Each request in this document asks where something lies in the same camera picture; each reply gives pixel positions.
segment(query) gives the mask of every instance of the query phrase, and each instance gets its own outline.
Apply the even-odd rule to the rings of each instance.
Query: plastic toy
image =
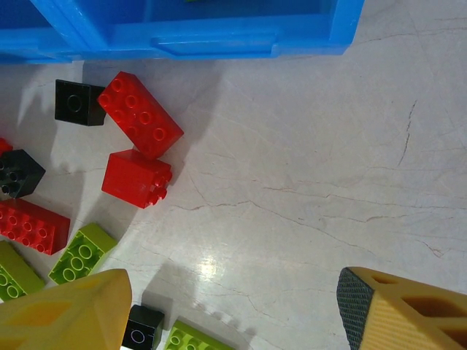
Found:
[[[337,302],[352,350],[467,349],[467,295],[345,268]]]
[[[342,54],[363,0],[0,0],[1,63]]]
[[[3,152],[12,151],[13,147],[8,143],[7,140],[0,138],[0,156],[3,155]]]
[[[16,299],[37,292],[44,288],[44,285],[43,280],[12,246],[6,241],[0,241],[0,299],[3,301]]]
[[[86,277],[97,270],[116,245],[116,240],[97,224],[86,225],[78,230],[49,277],[56,284]]]
[[[145,306],[133,305],[123,344],[132,350],[155,350],[161,342],[164,314]]]
[[[147,160],[134,149],[112,153],[102,191],[144,209],[166,197],[170,169],[169,164]]]
[[[45,169],[22,149],[3,152],[0,157],[1,191],[12,198],[30,195],[45,174]]]
[[[69,228],[70,219],[23,199],[0,202],[0,234],[40,253],[62,250]]]
[[[121,71],[99,103],[147,159],[159,158],[183,135],[136,75]]]
[[[2,350],[118,350],[131,306],[125,270],[0,304]]]
[[[55,120],[92,126],[103,125],[105,111],[97,102],[103,87],[55,81]]]
[[[234,350],[199,330],[177,320],[172,327],[165,350]]]

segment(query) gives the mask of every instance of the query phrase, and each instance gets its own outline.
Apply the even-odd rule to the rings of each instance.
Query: black textured rubber pad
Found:
[[[342,269],[337,284],[337,303],[352,350],[360,348],[372,298],[373,289],[369,285],[349,268]]]

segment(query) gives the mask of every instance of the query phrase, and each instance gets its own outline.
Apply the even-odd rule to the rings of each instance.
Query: red 2x4 brick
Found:
[[[98,101],[147,159],[159,158],[183,135],[136,75],[121,71]]]
[[[70,219],[23,199],[0,202],[0,234],[52,255],[68,241]]]

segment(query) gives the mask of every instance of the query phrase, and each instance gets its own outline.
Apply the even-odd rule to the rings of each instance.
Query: white marble floor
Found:
[[[240,350],[348,349],[339,271],[467,292],[467,1],[367,0],[342,57],[0,67],[0,134],[46,169],[29,200],[120,244],[134,302]],[[185,136],[167,199],[103,194],[109,118],[53,119],[55,79],[137,74]],[[18,246],[42,276],[57,260]]]

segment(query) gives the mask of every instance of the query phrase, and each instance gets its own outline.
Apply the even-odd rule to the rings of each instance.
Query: red 2x2 brick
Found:
[[[144,209],[166,197],[170,169],[169,164],[148,160],[134,149],[112,153],[102,191]]]

